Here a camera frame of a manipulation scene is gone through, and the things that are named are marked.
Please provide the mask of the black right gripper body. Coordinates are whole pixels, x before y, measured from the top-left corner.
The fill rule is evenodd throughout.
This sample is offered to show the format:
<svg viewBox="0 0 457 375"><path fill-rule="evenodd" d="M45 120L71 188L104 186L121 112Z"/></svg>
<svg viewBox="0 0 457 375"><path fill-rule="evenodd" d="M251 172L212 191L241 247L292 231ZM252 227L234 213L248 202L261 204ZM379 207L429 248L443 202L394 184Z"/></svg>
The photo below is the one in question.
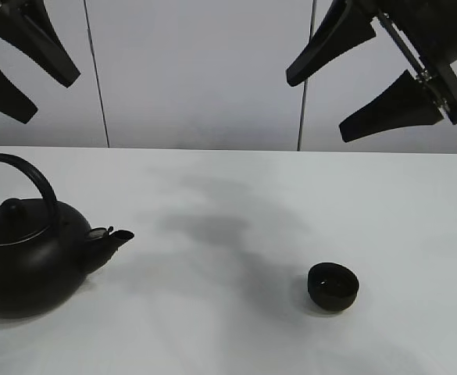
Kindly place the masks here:
<svg viewBox="0 0 457 375"><path fill-rule="evenodd" d="M457 1L376 1L377 19L444 117L457 124Z"/></svg>

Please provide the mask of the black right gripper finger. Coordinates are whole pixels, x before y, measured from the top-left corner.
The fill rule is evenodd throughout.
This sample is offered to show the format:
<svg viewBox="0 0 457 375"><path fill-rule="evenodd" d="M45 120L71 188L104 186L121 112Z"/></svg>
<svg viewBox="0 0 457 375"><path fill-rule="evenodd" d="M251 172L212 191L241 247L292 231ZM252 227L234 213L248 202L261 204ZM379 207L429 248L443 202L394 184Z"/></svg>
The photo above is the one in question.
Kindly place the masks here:
<svg viewBox="0 0 457 375"><path fill-rule="evenodd" d="M287 83L299 85L338 56L376 37L372 27L376 14L375 1L332 1L309 43L286 69Z"/></svg>
<svg viewBox="0 0 457 375"><path fill-rule="evenodd" d="M406 70L372 102L343 120L339 130L342 140L351 142L404 127L432 126L441 120L440 109Z"/></svg>

